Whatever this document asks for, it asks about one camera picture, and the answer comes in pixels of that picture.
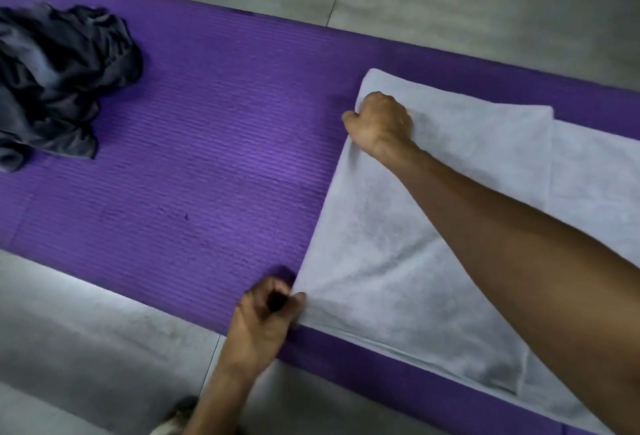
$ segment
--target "mat ribbed texture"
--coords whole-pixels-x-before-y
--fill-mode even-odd
[[[0,247],[222,333],[256,279],[300,267],[370,68],[640,138],[632,92],[189,1],[44,1],[127,19],[145,75],[102,100],[94,161],[0,176]],[[565,430],[309,329],[282,357],[454,435]]]

